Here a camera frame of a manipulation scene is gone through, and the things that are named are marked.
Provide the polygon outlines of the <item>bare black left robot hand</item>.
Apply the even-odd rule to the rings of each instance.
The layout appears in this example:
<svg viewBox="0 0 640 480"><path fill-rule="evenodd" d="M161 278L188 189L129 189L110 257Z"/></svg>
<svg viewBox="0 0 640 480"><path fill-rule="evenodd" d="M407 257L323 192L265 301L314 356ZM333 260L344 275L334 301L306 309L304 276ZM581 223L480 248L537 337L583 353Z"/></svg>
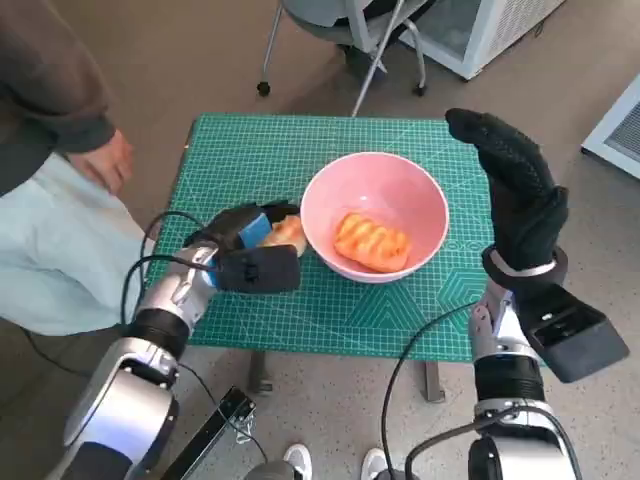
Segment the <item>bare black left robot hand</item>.
<svg viewBox="0 0 640 480"><path fill-rule="evenodd" d="M276 223L299 212L299 206L288 200L237 205L220 211L209 224L189 235L183 246L213 242L220 251L255 248L273 231Z"/></svg>

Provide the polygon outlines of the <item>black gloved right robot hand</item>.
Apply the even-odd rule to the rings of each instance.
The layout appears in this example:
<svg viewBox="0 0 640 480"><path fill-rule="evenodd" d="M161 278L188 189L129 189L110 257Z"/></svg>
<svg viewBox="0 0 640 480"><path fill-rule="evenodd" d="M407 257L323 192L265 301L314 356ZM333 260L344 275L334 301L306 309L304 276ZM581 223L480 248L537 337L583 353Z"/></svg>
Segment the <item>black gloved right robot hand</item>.
<svg viewBox="0 0 640 480"><path fill-rule="evenodd" d="M452 137L477 150L501 258L516 271L551 263L568 218L568 189L555 183L538 144L490 113L452 108L445 119Z"/></svg>

